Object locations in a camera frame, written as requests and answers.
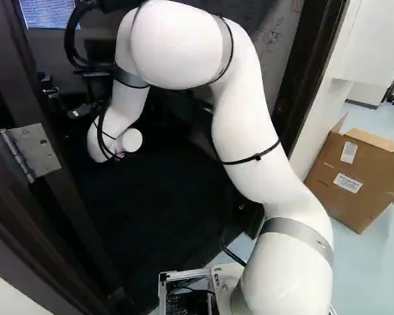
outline screw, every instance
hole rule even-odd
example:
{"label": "screw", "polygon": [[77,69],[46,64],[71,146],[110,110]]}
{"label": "screw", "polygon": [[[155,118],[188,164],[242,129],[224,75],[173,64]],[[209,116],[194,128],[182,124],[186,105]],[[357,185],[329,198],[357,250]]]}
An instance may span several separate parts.
{"label": "screw", "polygon": [[321,243],[320,241],[317,241],[317,243],[318,243],[323,249],[326,248],[326,246],[325,246],[323,243]]}

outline silver band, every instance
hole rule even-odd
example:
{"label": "silver band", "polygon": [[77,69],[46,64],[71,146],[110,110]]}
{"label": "silver band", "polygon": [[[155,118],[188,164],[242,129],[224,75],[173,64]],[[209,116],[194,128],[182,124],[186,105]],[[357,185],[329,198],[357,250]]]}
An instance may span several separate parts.
{"label": "silver band", "polygon": [[230,58],[232,56],[232,50],[233,50],[233,42],[232,42],[232,37],[230,34],[230,30],[228,25],[226,24],[225,20],[223,20],[220,16],[213,15],[212,17],[215,19],[217,26],[219,27],[219,30],[221,31],[222,35],[222,57],[221,57],[221,63],[219,65],[219,68],[217,69],[215,75],[209,80],[209,83],[213,83],[227,69],[229,63],[230,63]]}
{"label": "silver band", "polygon": [[150,86],[149,83],[144,81],[142,78],[124,71],[117,64],[116,68],[114,69],[114,80],[117,80],[121,84],[135,89],[145,89]]}
{"label": "silver band", "polygon": [[260,235],[269,232],[286,234],[306,243],[318,251],[333,268],[333,249],[327,240],[313,228],[292,219],[276,217],[264,223]]}

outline cardboard box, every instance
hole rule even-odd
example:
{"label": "cardboard box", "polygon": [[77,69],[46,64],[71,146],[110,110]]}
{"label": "cardboard box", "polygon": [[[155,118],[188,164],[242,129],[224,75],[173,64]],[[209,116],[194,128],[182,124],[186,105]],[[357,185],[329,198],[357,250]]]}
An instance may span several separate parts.
{"label": "cardboard box", "polygon": [[361,233],[394,201],[394,142],[359,129],[330,131],[305,180],[331,217]]}

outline cardboard flap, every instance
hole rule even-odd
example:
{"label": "cardboard flap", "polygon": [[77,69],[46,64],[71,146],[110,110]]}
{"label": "cardboard flap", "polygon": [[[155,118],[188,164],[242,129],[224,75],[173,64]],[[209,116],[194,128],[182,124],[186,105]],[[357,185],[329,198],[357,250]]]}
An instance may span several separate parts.
{"label": "cardboard flap", "polygon": [[357,128],[350,129],[346,135],[389,152],[394,151],[394,141],[382,138],[381,136],[373,135]]}
{"label": "cardboard flap", "polygon": [[333,132],[333,133],[340,132],[340,129],[343,126],[348,114],[349,114],[349,112],[347,112],[346,114],[344,114],[344,116],[342,118],[340,118],[340,120],[334,125],[334,127],[332,127],[331,132]]}

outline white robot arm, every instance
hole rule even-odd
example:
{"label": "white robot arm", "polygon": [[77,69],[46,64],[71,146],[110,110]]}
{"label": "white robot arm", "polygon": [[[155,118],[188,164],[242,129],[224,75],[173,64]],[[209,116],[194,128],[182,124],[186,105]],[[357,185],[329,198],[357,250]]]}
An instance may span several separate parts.
{"label": "white robot arm", "polygon": [[[325,315],[332,294],[333,233],[323,206],[296,177],[270,120],[261,68],[248,34],[233,21],[188,5],[152,0],[130,11],[117,38],[105,145],[133,152],[149,84],[208,84],[215,97],[212,137],[239,191],[262,203],[266,223],[232,294],[234,315]],[[95,124],[88,150],[106,161]]]}

